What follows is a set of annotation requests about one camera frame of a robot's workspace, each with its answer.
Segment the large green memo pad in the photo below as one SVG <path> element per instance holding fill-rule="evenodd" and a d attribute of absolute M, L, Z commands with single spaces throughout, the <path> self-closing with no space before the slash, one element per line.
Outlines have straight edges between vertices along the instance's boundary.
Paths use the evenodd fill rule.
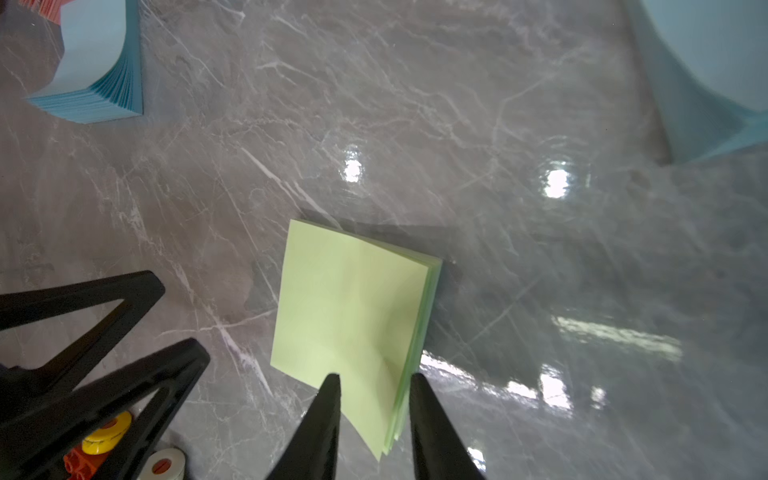
<path fill-rule="evenodd" d="M 289 224 L 270 363 L 341 411 L 376 459 L 400 437 L 441 259 L 304 220 Z"/>

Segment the blue curved memo pad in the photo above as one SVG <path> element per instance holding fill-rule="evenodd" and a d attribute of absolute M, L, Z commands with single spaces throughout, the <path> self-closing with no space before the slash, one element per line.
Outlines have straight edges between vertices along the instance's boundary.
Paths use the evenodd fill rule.
<path fill-rule="evenodd" d="M 766 143 L 766 2 L 624 5 L 675 162 Z"/>

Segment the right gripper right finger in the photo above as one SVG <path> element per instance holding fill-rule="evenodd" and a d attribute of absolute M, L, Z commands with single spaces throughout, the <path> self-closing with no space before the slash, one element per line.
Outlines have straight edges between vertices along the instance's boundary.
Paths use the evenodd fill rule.
<path fill-rule="evenodd" d="M 411 376 L 409 414 L 416 479 L 484 479 L 421 373 Z"/>

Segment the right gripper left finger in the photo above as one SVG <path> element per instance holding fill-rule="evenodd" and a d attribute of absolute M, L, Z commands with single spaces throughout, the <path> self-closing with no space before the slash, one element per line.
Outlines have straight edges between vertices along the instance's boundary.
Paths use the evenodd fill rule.
<path fill-rule="evenodd" d="M 267 479 L 334 480 L 340 407 L 340 376 L 328 374 Z"/>

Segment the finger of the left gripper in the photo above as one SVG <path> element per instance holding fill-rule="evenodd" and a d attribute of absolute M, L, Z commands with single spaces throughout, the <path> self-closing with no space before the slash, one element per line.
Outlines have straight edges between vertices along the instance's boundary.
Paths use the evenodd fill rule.
<path fill-rule="evenodd" d="M 165 294 L 150 271 L 1 296 L 1 370 L 79 384 Z"/>
<path fill-rule="evenodd" d="M 42 479 L 86 436 L 148 397 L 150 402 L 99 467 L 96 479 L 136 479 L 210 362 L 189 338 L 75 391 L 28 400 L 1 422 L 1 477 Z"/>

